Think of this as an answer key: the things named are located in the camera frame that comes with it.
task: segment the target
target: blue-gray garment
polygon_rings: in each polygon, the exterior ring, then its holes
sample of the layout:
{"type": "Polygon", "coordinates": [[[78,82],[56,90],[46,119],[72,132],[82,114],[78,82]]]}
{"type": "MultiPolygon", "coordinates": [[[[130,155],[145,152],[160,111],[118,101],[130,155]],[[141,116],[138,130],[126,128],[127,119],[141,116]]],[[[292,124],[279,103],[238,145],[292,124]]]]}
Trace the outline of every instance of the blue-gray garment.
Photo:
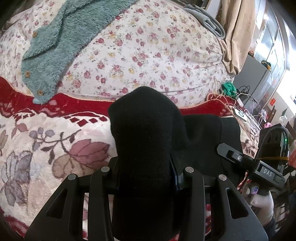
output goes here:
{"type": "Polygon", "coordinates": [[[23,56],[22,79],[35,96],[33,102],[48,102],[75,55],[135,2],[137,0],[67,0],[54,20],[36,31],[23,56]]]}
{"type": "Polygon", "coordinates": [[[184,10],[195,16],[195,18],[217,38],[225,38],[225,31],[221,24],[211,15],[209,15],[206,10],[191,4],[187,4],[184,7],[184,10]]]}

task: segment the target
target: wooden button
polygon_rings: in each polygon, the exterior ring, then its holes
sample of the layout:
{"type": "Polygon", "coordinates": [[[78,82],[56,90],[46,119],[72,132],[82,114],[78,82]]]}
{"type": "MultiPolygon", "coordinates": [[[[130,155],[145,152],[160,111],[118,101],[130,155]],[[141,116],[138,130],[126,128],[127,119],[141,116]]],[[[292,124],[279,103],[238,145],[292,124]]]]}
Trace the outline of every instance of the wooden button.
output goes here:
{"type": "Polygon", "coordinates": [[[26,71],[26,72],[25,72],[25,76],[26,76],[26,78],[29,78],[30,75],[31,75],[30,71],[26,71]]]}
{"type": "Polygon", "coordinates": [[[43,91],[42,91],[42,90],[38,90],[38,91],[37,91],[37,94],[38,94],[38,95],[43,95],[43,91]]]}

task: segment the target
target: beige towel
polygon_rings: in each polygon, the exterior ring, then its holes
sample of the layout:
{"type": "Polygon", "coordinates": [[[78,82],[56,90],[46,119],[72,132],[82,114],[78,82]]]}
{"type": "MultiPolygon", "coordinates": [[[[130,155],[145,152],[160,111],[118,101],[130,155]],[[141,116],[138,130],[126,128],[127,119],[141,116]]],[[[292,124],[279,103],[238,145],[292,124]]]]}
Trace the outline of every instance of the beige towel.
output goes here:
{"type": "Polygon", "coordinates": [[[225,39],[218,39],[223,63],[230,74],[238,74],[246,61],[255,29],[255,0],[222,0],[220,23],[225,39]]]}

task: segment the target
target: gray folded cloth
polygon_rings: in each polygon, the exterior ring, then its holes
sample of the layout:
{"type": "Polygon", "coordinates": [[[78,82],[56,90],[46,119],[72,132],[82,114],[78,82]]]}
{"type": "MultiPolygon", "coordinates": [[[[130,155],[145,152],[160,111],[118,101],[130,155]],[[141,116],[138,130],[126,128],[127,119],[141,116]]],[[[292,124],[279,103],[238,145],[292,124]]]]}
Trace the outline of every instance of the gray folded cloth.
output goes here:
{"type": "Polygon", "coordinates": [[[184,7],[184,10],[195,16],[195,18],[217,38],[225,38],[225,31],[221,24],[211,15],[209,15],[206,10],[191,4],[187,4],[184,7]]]}

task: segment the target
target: silver screw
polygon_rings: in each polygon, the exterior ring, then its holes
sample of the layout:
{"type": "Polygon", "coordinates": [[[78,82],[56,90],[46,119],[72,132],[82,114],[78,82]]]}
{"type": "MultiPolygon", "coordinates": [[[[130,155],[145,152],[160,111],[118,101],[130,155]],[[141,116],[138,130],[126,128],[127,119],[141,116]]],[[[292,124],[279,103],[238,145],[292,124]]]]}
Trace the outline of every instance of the silver screw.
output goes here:
{"type": "Polygon", "coordinates": [[[225,176],[223,174],[220,174],[219,179],[222,180],[222,181],[225,181],[227,179],[227,176],[225,176]]]}
{"type": "Polygon", "coordinates": [[[189,172],[189,173],[192,173],[192,172],[194,172],[194,169],[192,167],[186,167],[185,171],[189,172]]]}
{"type": "Polygon", "coordinates": [[[110,170],[110,167],[102,167],[101,171],[102,172],[108,172],[110,170]]]}
{"type": "Polygon", "coordinates": [[[76,178],[76,175],[73,173],[68,176],[68,179],[71,181],[74,180],[75,178],[76,178]]]}

